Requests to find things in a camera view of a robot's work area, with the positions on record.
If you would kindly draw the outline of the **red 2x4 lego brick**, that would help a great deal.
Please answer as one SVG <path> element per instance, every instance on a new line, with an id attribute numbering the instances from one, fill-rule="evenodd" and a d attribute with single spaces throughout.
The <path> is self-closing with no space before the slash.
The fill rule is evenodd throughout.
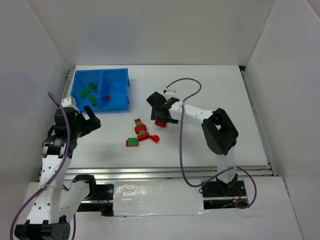
<path id="1" fill-rule="evenodd" d="M 160 128 L 165 128 L 167 126 L 167 123 L 165 121 L 161 121 L 158 119 L 154 122 L 154 124 Z"/>

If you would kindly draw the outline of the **dark green 2x2 lego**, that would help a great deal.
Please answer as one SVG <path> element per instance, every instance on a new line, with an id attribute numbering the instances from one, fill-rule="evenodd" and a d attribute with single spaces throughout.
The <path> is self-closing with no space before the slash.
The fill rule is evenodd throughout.
<path id="1" fill-rule="evenodd" d="M 95 84 L 95 83 L 90 83 L 88 85 L 88 87 L 91 89 L 91 90 L 94 90 L 94 91 L 97 91 L 98 90 L 98 84 Z"/>

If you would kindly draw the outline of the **green 2x2 lego brick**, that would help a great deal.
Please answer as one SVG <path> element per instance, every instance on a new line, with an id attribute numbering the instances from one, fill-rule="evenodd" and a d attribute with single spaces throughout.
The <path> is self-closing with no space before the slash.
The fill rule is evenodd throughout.
<path id="1" fill-rule="evenodd" d="M 91 105 L 93 106 L 93 107 L 96 107 L 98 104 L 97 104 L 97 101 L 93 101 L 92 103 L 91 103 Z"/>

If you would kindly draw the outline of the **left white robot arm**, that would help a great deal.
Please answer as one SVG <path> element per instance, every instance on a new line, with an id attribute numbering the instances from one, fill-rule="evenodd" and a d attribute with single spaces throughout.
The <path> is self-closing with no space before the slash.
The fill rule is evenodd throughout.
<path id="1" fill-rule="evenodd" d="M 73 234 L 71 221 L 85 198 L 97 194 L 95 177 L 78 174 L 66 193 L 63 185 L 77 147 L 78 138 L 101 127 L 89 105 L 84 106 L 85 119 L 77 108 L 67 106 L 56 110 L 54 125 L 42 144 L 42 173 L 39 188 L 23 204 L 33 203 L 23 224 L 11 227 L 12 238 L 19 240 L 67 240 Z"/>

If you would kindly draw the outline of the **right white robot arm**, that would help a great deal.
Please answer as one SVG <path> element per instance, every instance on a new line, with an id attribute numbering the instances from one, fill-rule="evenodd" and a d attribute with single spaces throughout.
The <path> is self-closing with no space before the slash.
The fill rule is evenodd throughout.
<path id="1" fill-rule="evenodd" d="M 202 187 L 216 179 L 218 189 L 228 193 L 238 180 L 235 169 L 234 149 L 239 136 L 226 111 L 222 108 L 205 110 L 175 97 L 166 99 L 157 91 L 146 101 L 151 106 L 151 119 L 163 123 L 180 124 L 179 129 L 179 164 L 182 177 L 190 187 Z M 198 185 L 191 184 L 183 166 L 183 124 L 188 123 L 202 130 L 208 148 L 216 155 L 218 173 Z"/>

